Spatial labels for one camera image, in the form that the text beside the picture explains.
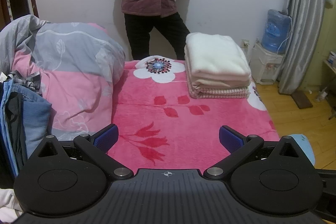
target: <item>white clothing tag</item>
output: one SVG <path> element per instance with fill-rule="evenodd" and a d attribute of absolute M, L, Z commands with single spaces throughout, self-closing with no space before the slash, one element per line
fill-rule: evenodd
<path fill-rule="evenodd" d="M 3 72 L 1 72 L 1 74 L 0 74 L 0 83 L 4 82 L 4 80 L 6 80 L 6 79 L 7 79 L 7 76 Z"/>

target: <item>flower center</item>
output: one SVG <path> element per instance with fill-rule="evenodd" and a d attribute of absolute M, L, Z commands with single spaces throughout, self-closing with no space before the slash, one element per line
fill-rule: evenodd
<path fill-rule="evenodd" d="M 170 71 L 171 69 L 171 63 L 170 61 L 166 60 L 165 58 L 159 59 L 159 58 L 155 58 L 152 61 L 148 61 L 146 62 L 146 69 L 150 72 L 150 73 L 167 73 Z"/>

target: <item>light blue garment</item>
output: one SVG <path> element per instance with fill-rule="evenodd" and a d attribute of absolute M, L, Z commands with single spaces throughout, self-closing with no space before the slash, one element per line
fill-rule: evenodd
<path fill-rule="evenodd" d="M 5 148 L 6 148 L 6 153 L 8 155 L 9 162 L 10 162 L 10 168 L 12 170 L 13 175 L 17 176 L 18 168 L 17 168 L 14 151 L 13 151 L 12 144 L 11 144 L 11 139 L 9 137 L 9 131 L 8 131 L 8 126 L 6 122 L 6 116 L 5 116 L 5 107 L 9 99 L 9 96 L 11 94 L 12 86 L 13 86 L 12 80 L 9 82 L 3 83 L 3 96 L 2 96 L 1 105 L 0 105 L 0 126 L 1 126 L 2 138 L 5 144 Z"/>
<path fill-rule="evenodd" d="M 11 91 L 22 94 L 22 119 L 26 135 L 27 157 L 29 158 L 46 134 L 51 104 L 24 86 L 13 84 Z"/>
<path fill-rule="evenodd" d="M 297 142 L 302 151 L 306 154 L 312 165 L 315 165 L 314 152 L 307 137 L 302 134 L 293 134 L 290 136 L 294 138 L 294 140 Z"/>

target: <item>blue denim jeans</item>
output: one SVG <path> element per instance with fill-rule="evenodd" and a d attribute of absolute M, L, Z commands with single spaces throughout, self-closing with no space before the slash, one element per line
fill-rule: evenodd
<path fill-rule="evenodd" d="M 28 88 L 13 84 L 12 80 L 3 84 L 3 96 L 0 105 L 0 131 L 5 143 L 6 153 L 10 161 L 11 170 L 13 174 L 17 176 L 18 168 L 16 164 L 16 158 L 14 156 L 11 139 L 9 137 L 7 122 L 5 120 L 5 107 L 11 92 L 18 92 L 22 94 L 22 119 L 26 135 L 28 158 L 46 134 L 50 117 L 51 104 Z"/>

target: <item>person's leg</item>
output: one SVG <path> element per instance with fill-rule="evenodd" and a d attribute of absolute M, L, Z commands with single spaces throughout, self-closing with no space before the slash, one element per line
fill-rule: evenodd
<path fill-rule="evenodd" d="M 184 60 L 185 38 L 190 32 L 179 13 L 155 20 L 154 27 L 173 46 L 177 59 Z"/>
<path fill-rule="evenodd" d="M 150 31 L 153 29 L 151 17 L 125 14 L 125 27 L 134 60 L 149 56 Z"/>

